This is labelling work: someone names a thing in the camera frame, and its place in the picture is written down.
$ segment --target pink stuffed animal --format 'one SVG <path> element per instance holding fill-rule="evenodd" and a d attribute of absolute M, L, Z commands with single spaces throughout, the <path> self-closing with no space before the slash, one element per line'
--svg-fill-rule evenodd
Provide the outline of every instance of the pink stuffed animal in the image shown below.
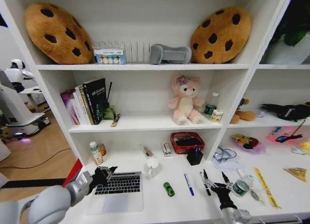
<path fill-rule="evenodd" d="M 204 122 L 204 116 L 197 109 L 204 100 L 196 98 L 200 90 L 198 77 L 175 76 L 172 80 L 172 90 L 176 98 L 169 101 L 169 108 L 174 109 L 173 119 L 178 125 L 184 125 L 187 119 L 194 124 Z"/>

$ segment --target blue marker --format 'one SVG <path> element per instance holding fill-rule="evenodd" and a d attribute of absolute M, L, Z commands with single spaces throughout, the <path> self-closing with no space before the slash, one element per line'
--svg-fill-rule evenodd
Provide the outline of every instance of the blue marker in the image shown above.
<path fill-rule="evenodd" d="M 198 154 L 199 154 L 199 152 L 200 152 L 200 146 L 198 146 L 197 148 L 196 148 L 196 156 L 198 156 Z"/>
<path fill-rule="evenodd" d="M 189 182 L 189 179 L 188 179 L 187 174 L 184 173 L 184 177 L 185 177 L 187 186 L 188 186 L 188 188 L 189 188 L 190 194 L 192 194 L 192 196 L 194 196 L 193 188 L 192 188 L 192 186 L 190 185 L 190 182 Z"/>

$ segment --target flower hair accessory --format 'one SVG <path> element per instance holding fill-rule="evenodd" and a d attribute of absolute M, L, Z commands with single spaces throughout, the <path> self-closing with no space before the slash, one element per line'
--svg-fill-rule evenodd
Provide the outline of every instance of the flower hair accessory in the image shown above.
<path fill-rule="evenodd" d="M 186 84 L 187 81 L 189 80 L 189 76 L 182 75 L 182 76 L 178 77 L 176 80 L 177 80 L 177 82 L 178 82 L 180 85 Z"/>

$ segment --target red basket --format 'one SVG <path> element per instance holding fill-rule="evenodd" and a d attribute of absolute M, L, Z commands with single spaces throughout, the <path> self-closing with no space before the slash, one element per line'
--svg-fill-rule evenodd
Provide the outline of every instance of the red basket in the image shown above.
<path fill-rule="evenodd" d="M 174 141 L 174 139 L 176 138 L 177 140 L 183 140 L 186 138 L 191 138 L 194 137 L 197 140 L 199 140 L 200 142 L 202 142 L 201 145 L 187 145 L 187 146 L 179 146 L 177 145 L 177 143 Z M 198 146 L 201 147 L 201 150 L 204 148 L 204 141 L 201 139 L 201 137 L 195 133 L 195 132 L 179 132 L 179 133 L 172 133 L 171 134 L 171 144 L 173 146 L 174 151 L 177 154 L 187 154 L 189 149 L 196 149 Z"/>

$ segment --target laptop keyboard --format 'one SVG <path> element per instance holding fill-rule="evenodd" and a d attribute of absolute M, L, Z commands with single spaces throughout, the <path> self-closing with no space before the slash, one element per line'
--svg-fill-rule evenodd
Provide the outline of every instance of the laptop keyboard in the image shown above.
<path fill-rule="evenodd" d="M 100 184 L 97 186 L 95 195 L 140 192 L 141 175 L 112 177 L 108 181 L 108 185 L 103 188 Z"/>

